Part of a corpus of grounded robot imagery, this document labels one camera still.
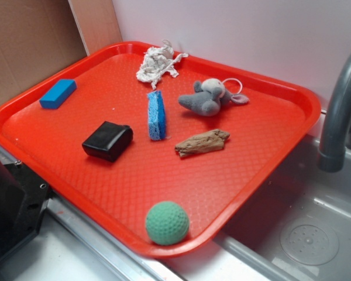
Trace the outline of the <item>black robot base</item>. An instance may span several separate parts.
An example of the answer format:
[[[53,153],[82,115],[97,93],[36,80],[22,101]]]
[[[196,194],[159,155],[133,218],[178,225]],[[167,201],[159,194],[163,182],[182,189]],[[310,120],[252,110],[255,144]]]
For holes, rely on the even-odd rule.
[[[0,161],[0,263],[38,235],[49,194],[27,165]]]

